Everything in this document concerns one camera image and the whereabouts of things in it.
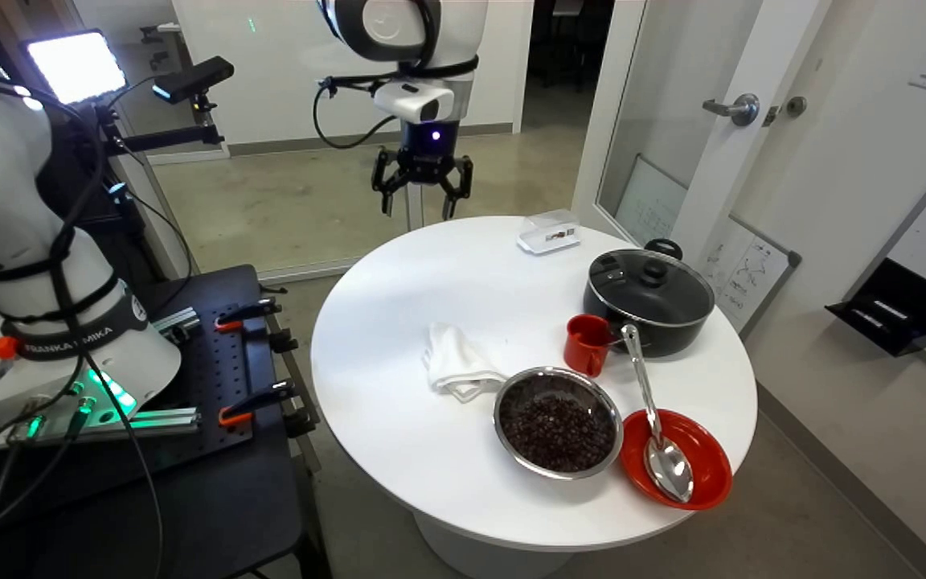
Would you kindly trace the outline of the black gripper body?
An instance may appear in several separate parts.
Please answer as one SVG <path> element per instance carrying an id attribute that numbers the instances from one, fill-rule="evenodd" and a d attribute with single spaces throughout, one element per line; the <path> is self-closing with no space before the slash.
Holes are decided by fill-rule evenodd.
<path id="1" fill-rule="evenodd" d="M 452 198 L 473 189 L 473 160 L 456 158 L 456 121 L 406 125 L 397 150 L 376 153 L 369 187 L 394 195 L 406 184 L 438 184 Z"/>

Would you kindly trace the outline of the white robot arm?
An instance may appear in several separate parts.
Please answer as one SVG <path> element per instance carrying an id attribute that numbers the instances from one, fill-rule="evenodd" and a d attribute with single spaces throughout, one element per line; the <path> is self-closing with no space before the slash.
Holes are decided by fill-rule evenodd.
<path id="1" fill-rule="evenodd" d="M 53 160 L 46 101 L 0 71 L 0 427 L 76 395 L 128 417 L 179 372 L 171 343 L 125 277 L 38 194 Z"/>

